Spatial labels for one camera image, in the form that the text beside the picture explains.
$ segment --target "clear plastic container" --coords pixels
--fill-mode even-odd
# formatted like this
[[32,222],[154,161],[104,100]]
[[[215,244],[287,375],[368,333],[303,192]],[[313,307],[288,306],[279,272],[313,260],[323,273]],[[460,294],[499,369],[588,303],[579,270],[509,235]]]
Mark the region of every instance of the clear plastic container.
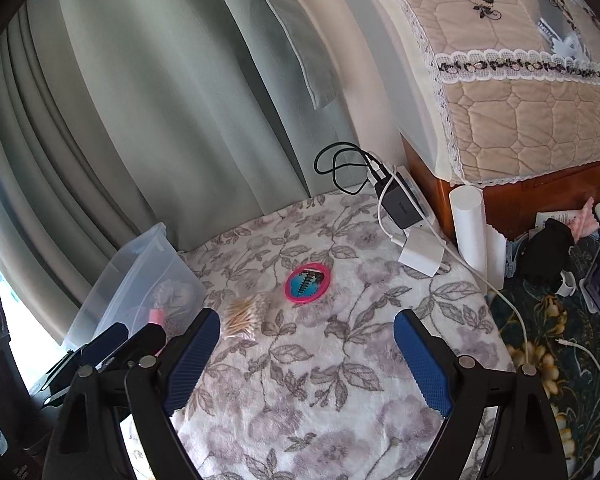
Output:
[[204,285],[156,224],[113,256],[78,311],[62,347],[75,350],[116,322],[135,334],[149,322],[167,338],[182,334],[202,309]]

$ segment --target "pink object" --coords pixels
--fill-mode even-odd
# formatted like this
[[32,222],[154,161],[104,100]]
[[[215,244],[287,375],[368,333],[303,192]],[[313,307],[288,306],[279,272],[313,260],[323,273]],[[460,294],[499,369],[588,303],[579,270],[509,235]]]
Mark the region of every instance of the pink object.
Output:
[[596,217],[593,216],[593,197],[587,200],[584,207],[569,221],[568,226],[571,229],[573,241],[576,243],[581,238],[587,237],[600,229],[600,224],[598,224]]
[[331,273],[323,264],[304,264],[286,279],[285,296],[294,303],[309,303],[325,293],[330,281]]
[[149,311],[149,323],[164,326],[164,310],[161,308],[152,308]]

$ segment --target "black charger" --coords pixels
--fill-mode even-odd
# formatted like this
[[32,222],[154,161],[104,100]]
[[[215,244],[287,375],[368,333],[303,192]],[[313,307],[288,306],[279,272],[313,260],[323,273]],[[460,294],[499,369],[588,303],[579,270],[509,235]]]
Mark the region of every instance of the black charger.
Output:
[[[418,199],[414,197],[413,193],[409,190],[409,186],[402,175],[398,172],[395,174],[396,179],[400,179],[400,181],[404,184],[405,189],[409,191],[409,195],[413,198],[413,201],[418,204],[420,210],[422,210],[422,206],[418,202]],[[382,190],[386,186],[386,183],[391,179],[391,177],[385,177],[376,182],[374,189],[376,190],[376,195],[378,196],[378,200],[380,199],[380,195],[382,194]],[[415,223],[422,220],[422,216],[420,213],[416,211],[409,197],[404,193],[404,190],[398,184],[395,179],[392,180],[391,184],[389,184],[389,189],[386,190],[384,197],[382,197],[382,207],[384,207],[385,211],[391,217],[391,220],[400,228],[407,229],[414,225]]]

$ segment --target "green curtain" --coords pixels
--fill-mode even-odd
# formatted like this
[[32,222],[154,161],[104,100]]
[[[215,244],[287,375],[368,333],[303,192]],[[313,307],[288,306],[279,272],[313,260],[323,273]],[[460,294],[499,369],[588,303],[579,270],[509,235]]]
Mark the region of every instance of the green curtain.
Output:
[[316,106],[296,54],[267,0],[20,10],[0,39],[0,269],[57,340],[154,222],[191,250],[333,189],[315,153],[356,137],[340,94]]

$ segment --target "white cable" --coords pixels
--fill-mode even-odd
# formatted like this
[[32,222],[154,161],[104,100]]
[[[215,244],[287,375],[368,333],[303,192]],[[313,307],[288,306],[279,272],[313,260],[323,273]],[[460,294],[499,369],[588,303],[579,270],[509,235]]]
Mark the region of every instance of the white cable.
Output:
[[[573,341],[567,341],[566,339],[556,339],[555,341],[558,344],[560,344],[560,345],[563,345],[563,346],[573,346],[574,348],[577,348],[579,350],[582,350],[583,352],[586,352],[586,354],[596,364],[596,366],[598,367],[598,371],[600,372],[600,363],[598,362],[598,360],[595,357],[593,357],[593,354],[591,353],[591,350],[589,350],[588,348],[582,346],[581,344],[574,343]],[[580,471],[582,471],[584,469],[584,466],[587,465],[587,462],[593,456],[593,452],[598,447],[599,442],[600,442],[600,433],[598,434],[598,438],[596,439],[596,443],[591,448],[591,452],[589,453],[589,456],[587,456],[587,459],[582,463],[582,465],[580,466],[580,468],[575,473],[573,473],[570,476],[570,478],[574,478]]]
[[438,243],[440,243],[440,245],[442,245],[448,252],[449,254],[451,254],[457,261],[458,263],[460,263],[463,267],[465,267],[467,270],[469,270],[469,272],[471,272],[476,278],[480,279],[485,285],[487,285],[491,290],[493,290],[501,299],[502,301],[504,301],[507,305],[509,305],[509,307],[513,310],[513,312],[516,314],[516,316],[518,317],[518,321],[520,322],[520,326],[522,327],[522,337],[525,341],[525,363],[529,362],[529,349],[528,349],[528,339],[526,338],[526,327],[525,327],[525,322],[522,321],[522,316],[520,315],[520,312],[518,311],[518,309],[515,307],[515,305],[513,303],[511,303],[505,296],[504,294],[502,294],[495,286],[491,285],[491,283],[489,283],[487,280],[485,280],[479,272],[477,272],[476,270],[472,269],[461,257],[459,254],[456,254],[456,252],[454,250],[452,250],[449,245],[445,244],[442,240],[442,238],[440,238],[440,236],[438,235],[438,233],[436,232],[436,230],[433,228],[433,225],[431,225],[431,222],[429,222],[429,219],[427,218],[427,216],[423,213],[422,209],[420,209],[420,206],[418,205],[418,203],[413,199],[413,197],[411,196],[411,193],[409,192],[409,190],[407,189],[407,187],[403,184],[403,182],[396,176],[396,169],[387,166],[386,164],[384,165],[384,167],[388,170],[389,174],[391,174],[391,178],[389,179],[389,181],[386,183],[386,185],[384,186],[384,189],[382,190],[382,193],[380,194],[379,198],[378,198],[378,224],[380,225],[380,228],[382,229],[382,231],[384,231],[384,233],[391,238],[391,241],[394,244],[400,245],[396,240],[397,237],[392,236],[389,231],[386,230],[386,228],[382,225],[382,219],[380,218],[380,206],[382,204],[382,199],[384,198],[384,193],[386,192],[386,190],[389,187],[389,184],[391,184],[392,180],[395,180],[400,187],[402,188],[402,190],[404,191],[405,195],[407,196],[407,198],[410,200],[411,205],[413,205],[413,207],[416,209],[416,211],[418,212],[418,214],[422,217],[422,219],[425,221],[425,223],[427,224],[427,226],[429,227],[429,229],[431,229],[431,232],[433,233],[433,235],[436,237],[436,239],[438,240]]

